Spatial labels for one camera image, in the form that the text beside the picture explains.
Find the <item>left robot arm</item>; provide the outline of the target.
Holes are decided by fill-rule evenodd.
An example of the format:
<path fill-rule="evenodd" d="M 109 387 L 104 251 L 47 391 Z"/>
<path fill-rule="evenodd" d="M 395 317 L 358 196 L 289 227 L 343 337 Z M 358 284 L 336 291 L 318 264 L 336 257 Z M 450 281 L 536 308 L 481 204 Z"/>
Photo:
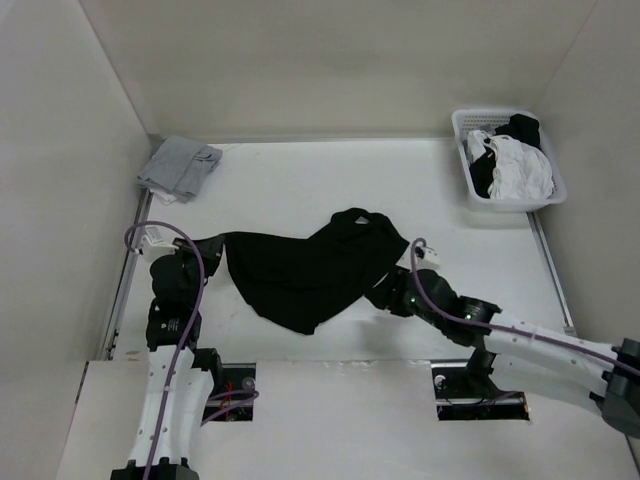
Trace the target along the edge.
<path fill-rule="evenodd" d="M 197 347 L 204 286 L 219 267 L 224 238 L 176 239 L 150 266 L 154 298 L 146 342 L 144 405 L 127 464 L 113 479 L 196 479 L 191 449 L 208 399 L 221 393 L 224 373 L 214 348 Z"/>

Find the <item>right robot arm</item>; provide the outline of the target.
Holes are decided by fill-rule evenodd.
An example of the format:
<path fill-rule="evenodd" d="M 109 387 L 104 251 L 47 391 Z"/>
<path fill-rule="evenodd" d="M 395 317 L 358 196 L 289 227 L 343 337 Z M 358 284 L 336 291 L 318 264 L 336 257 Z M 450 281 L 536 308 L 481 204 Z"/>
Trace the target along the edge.
<path fill-rule="evenodd" d="M 429 269 L 398 267 L 366 297 L 380 310 L 417 316 L 454 344 L 472 348 L 463 373 L 471 393 L 534 393 L 580 407 L 638 437 L 638 341 L 598 343 L 542 328 L 491 302 L 457 294 Z"/>

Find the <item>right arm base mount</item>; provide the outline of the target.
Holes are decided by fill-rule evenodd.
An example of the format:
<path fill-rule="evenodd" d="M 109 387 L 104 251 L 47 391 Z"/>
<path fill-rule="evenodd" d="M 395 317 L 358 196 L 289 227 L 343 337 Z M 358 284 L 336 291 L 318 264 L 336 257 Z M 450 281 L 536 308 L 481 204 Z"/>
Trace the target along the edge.
<path fill-rule="evenodd" d="M 465 362 L 432 363 L 431 375 L 439 421 L 528 421 L 522 392 L 502 391 L 489 380 L 474 379 Z"/>

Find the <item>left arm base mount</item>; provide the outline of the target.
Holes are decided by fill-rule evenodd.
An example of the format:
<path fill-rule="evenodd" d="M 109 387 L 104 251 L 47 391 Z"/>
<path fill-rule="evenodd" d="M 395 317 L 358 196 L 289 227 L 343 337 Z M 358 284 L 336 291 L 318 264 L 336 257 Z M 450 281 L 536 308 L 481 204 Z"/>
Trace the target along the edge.
<path fill-rule="evenodd" d="M 256 390 L 255 363 L 222 365 L 213 393 L 205 405 L 203 420 L 250 422 L 253 420 Z"/>

